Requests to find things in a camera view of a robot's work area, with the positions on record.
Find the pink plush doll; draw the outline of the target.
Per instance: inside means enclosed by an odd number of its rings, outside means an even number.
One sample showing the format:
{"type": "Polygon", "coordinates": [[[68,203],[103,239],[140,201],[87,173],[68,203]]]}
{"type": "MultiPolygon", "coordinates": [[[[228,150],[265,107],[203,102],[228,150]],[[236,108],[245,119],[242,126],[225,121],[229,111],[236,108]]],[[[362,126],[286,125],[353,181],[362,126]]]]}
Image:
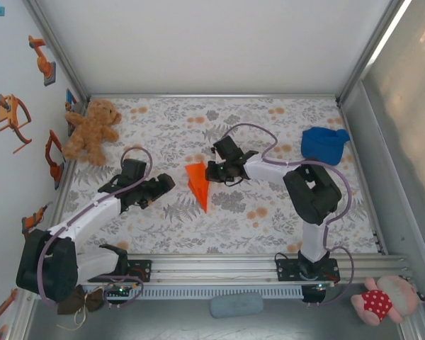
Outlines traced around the pink plush doll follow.
{"type": "Polygon", "coordinates": [[[404,276],[366,278],[364,286],[367,291],[353,295],[351,304],[360,319],[371,326],[378,326],[386,317],[401,324],[425,302],[425,296],[404,276]]]}

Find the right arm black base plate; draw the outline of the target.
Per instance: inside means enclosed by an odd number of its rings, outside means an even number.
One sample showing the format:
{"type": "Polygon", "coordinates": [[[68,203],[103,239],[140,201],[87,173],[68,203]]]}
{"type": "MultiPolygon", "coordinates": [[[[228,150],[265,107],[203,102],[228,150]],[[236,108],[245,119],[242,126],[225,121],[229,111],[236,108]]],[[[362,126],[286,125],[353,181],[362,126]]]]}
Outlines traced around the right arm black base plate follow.
{"type": "Polygon", "coordinates": [[[277,259],[279,281],[339,282],[341,280],[336,259],[327,259],[319,265],[299,259],[277,259]]]}

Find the short aluminium frame post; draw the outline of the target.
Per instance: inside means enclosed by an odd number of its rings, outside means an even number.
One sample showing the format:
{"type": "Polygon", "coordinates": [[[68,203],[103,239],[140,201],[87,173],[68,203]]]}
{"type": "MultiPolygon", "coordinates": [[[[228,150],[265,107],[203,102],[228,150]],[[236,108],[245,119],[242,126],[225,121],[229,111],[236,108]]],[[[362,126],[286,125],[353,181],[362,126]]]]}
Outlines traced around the short aluminium frame post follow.
{"type": "Polygon", "coordinates": [[[425,319],[420,311],[405,317],[398,329],[399,340],[425,340],[425,319]]]}
{"type": "Polygon", "coordinates": [[[17,310],[7,340],[25,340],[28,327],[32,322],[35,294],[27,290],[18,292],[17,310]]]}

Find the aluminium mounting rail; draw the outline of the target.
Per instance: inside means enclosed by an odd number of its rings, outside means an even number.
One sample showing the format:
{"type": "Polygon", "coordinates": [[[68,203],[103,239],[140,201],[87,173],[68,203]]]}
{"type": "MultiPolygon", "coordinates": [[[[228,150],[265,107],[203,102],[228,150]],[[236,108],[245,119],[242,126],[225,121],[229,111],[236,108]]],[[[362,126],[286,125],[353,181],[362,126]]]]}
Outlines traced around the aluminium mounting rail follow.
{"type": "MultiPolygon", "coordinates": [[[[340,283],[354,283],[366,278],[405,276],[413,279],[408,260],[404,256],[382,254],[354,254],[344,252],[331,255],[337,260],[340,283]]],[[[151,285],[275,285],[283,270],[276,267],[273,254],[131,254],[130,260],[150,260],[151,285]]]]}

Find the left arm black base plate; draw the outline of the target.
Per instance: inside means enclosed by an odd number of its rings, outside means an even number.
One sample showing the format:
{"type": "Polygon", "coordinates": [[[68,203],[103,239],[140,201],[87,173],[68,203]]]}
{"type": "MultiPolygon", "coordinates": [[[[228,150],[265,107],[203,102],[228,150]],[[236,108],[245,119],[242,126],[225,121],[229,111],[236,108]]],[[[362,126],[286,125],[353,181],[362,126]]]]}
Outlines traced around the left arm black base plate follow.
{"type": "MultiPolygon", "coordinates": [[[[131,278],[139,278],[144,283],[150,282],[152,274],[152,261],[148,259],[144,260],[128,260],[127,269],[123,276],[131,278]]],[[[113,278],[114,276],[119,276],[118,273],[109,273],[106,274],[103,278],[95,277],[89,279],[89,283],[99,283],[99,282],[132,282],[132,279],[122,279],[122,278],[113,278]]]]}

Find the blue grey orange wall sticker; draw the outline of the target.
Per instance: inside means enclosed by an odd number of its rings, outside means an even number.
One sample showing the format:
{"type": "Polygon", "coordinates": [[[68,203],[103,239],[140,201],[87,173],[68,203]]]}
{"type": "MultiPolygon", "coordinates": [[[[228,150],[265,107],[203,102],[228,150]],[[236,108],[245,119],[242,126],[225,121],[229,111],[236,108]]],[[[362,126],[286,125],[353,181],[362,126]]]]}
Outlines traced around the blue grey orange wall sticker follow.
{"type": "MultiPolygon", "coordinates": [[[[75,112],[80,114],[81,113],[81,104],[77,102],[72,92],[67,89],[66,90],[66,100],[65,100],[65,110],[66,112],[75,112]]],[[[72,133],[74,132],[75,126],[68,122],[68,136],[70,137],[72,133]]]]}

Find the floral patterned table mat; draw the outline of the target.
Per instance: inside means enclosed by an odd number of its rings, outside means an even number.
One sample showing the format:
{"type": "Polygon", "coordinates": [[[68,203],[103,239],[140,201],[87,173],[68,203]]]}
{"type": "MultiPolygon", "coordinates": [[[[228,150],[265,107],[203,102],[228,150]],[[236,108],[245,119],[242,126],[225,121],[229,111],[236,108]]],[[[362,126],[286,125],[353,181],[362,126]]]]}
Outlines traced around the floral patterned table mat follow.
{"type": "Polygon", "coordinates": [[[120,172],[121,157],[151,159],[152,176],[166,173],[176,185],[147,209],[133,206],[100,228],[86,241],[86,251],[104,243],[133,254],[274,254],[301,247],[302,220],[284,187],[259,180],[233,187],[213,183],[204,212],[188,187],[185,166],[213,159],[211,147],[224,134],[244,151],[299,161],[303,131],[344,127],[335,100],[114,98],[113,104],[122,115],[119,140],[104,144],[104,166],[80,158],[63,217],[120,172]]]}

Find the brown teddy bear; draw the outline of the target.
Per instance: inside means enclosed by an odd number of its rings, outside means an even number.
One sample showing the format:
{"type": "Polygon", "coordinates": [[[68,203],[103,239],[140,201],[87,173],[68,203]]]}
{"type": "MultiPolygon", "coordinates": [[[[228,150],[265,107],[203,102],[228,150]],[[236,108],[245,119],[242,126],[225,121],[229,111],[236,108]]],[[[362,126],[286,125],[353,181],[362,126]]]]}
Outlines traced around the brown teddy bear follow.
{"type": "Polygon", "coordinates": [[[74,126],[74,131],[62,147],[63,157],[74,161],[84,150],[91,165],[105,165],[103,141],[117,142],[119,138],[112,126],[121,121],[122,115],[115,106],[109,100],[94,99],[88,104],[86,116],[70,111],[65,114],[65,118],[74,126]]]}

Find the brown drawstring pouch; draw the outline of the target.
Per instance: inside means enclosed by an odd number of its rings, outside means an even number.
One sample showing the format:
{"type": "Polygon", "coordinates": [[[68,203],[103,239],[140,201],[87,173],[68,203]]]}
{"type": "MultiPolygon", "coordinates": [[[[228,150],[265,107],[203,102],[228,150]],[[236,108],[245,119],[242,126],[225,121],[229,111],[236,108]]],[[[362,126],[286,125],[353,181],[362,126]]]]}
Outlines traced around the brown drawstring pouch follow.
{"type": "Polygon", "coordinates": [[[95,312],[104,306],[103,288],[95,288],[87,292],[83,286],[75,287],[74,292],[57,306],[58,315],[73,315],[74,328],[68,328],[58,324],[57,327],[70,332],[80,329],[87,318],[89,312],[95,312]]]}

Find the blue cloth pouch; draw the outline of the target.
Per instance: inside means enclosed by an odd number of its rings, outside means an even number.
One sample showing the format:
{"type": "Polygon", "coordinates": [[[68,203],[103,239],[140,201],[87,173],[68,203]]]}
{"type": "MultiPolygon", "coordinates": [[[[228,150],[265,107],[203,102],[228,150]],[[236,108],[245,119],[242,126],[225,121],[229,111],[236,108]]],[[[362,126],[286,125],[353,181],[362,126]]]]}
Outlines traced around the blue cloth pouch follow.
{"type": "Polygon", "coordinates": [[[301,154],[305,159],[336,166],[341,161],[344,145],[350,140],[345,129],[311,127],[302,132],[301,154]]]}

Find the grey-blue oblong case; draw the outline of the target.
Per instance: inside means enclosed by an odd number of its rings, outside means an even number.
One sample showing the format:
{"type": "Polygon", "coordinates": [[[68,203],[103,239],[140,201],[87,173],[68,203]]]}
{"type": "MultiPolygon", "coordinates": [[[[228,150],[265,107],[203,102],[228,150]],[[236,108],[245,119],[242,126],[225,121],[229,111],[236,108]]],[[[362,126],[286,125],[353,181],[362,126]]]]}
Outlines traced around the grey-blue oblong case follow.
{"type": "Polygon", "coordinates": [[[259,293],[240,293],[214,297],[210,314],[215,319],[257,315],[264,310],[264,299],[259,293]]]}

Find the aluminium frame post with light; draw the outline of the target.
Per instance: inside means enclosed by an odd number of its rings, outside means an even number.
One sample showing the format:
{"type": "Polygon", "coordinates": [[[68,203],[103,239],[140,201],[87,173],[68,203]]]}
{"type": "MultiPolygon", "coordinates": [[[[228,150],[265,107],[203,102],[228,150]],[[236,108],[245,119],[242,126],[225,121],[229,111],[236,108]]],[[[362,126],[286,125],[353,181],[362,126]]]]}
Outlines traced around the aluminium frame post with light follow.
{"type": "Polygon", "coordinates": [[[378,21],[369,41],[359,57],[356,66],[346,81],[341,93],[336,97],[338,106],[342,106],[350,96],[354,86],[362,80],[375,63],[390,36],[401,21],[412,0],[389,0],[389,3],[378,21]]]}

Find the orange paper sheet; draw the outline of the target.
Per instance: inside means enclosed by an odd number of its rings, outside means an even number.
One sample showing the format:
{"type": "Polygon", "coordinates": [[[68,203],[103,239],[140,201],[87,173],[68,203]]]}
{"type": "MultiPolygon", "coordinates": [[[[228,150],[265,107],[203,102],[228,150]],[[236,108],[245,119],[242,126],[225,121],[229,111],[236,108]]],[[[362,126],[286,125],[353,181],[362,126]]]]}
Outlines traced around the orange paper sheet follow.
{"type": "Polygon", "coordinates": [[[188,187],[203,211],[208,210],[208,189],[209,181],[206,179],[206,166],[204,163],[195,163],[185,166],[188,174],[188,187]]]}

